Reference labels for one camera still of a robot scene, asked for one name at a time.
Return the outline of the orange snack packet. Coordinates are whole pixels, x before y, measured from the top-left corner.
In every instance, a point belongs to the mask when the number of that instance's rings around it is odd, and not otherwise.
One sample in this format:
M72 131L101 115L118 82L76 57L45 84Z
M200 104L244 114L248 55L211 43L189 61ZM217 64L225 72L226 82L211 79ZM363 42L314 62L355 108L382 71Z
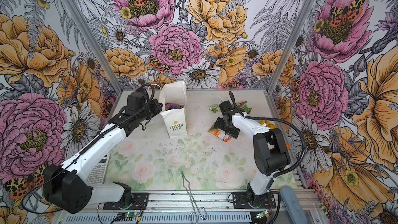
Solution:
M208 130L208 133L211 133L218 139L221 139L224 142L228 142L232 137L228 134L226 134L223 130L216 128L215 124L212 125L212 127Z

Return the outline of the yellow snack packet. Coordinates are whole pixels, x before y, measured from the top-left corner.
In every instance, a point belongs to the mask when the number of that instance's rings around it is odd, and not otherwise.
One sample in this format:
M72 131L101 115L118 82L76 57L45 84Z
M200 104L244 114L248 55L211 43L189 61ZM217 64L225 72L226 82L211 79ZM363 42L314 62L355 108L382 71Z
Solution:
M266 121L266 120L261 120L261 121L260 121L260 124L263 125L263 126L265 126L265 127L270 128L270 129L275 129L275 128L277 128L276 125L274 125L273 123L271 123L271 122L269 122L269 121Z

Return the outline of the purple snack packet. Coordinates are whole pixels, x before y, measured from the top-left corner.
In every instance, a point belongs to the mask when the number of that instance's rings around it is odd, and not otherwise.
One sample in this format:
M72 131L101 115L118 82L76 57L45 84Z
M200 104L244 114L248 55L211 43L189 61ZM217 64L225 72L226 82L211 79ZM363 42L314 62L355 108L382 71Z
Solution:
M165 104L165 110L170 111L170 110L179 110L182 109L183 106L175 104L175 103L166 103Z

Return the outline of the white paper bag Love Life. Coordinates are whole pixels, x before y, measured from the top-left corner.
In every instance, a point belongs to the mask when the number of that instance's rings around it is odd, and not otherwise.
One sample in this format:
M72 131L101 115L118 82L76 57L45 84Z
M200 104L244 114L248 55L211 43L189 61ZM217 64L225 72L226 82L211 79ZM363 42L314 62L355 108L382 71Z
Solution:
M170 138L187 135L186 105L187 86L186 82L178 81L166 84L160 91L159 102L163 104L160 115L163 117ZM179 110L165 110L166 103L175 103L183 106Z

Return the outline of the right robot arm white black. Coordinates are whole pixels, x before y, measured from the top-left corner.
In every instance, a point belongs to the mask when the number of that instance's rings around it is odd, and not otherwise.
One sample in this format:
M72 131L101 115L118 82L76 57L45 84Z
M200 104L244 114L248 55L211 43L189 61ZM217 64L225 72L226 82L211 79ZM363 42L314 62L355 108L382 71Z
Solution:
M248 183L247 203L256 207L269 200L276 178L290 172L287 166L291 158L282 131L271 129L246 113L224 114L215 121L213 128L234 139L240 133L252 138L257 173Z

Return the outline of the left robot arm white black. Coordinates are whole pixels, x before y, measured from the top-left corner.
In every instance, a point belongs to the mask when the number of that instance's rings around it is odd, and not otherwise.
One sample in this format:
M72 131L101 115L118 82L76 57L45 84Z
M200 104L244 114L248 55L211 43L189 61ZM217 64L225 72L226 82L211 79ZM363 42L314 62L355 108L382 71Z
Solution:
M157 99L129 103L123 112L109 120L103 131L81 151L59 166L44 170L42 193L48 202L75 214L87 205L117 203L128 207L133 202L131 187L120 182L89 184L88 178L97 164L119 143L124 141L142 122L151 120L162 111Z

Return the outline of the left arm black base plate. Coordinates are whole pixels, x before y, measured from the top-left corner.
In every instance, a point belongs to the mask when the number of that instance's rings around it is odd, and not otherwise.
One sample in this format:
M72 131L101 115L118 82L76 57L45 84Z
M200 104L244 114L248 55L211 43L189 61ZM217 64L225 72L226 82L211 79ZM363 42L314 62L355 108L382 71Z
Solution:
M146 210L148 204L149 193L131 193L129 197L125 200L120 200L119 202L107 202L104 203L103 209L110 211L116 210Z

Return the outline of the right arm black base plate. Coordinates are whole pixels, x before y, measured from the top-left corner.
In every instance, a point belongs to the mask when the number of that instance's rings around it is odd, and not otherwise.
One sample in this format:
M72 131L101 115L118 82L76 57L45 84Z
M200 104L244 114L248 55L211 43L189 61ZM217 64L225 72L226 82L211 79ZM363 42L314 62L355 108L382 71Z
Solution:
M234 209L274 209L277 203L273 193L257 196L250 190L232 192Z

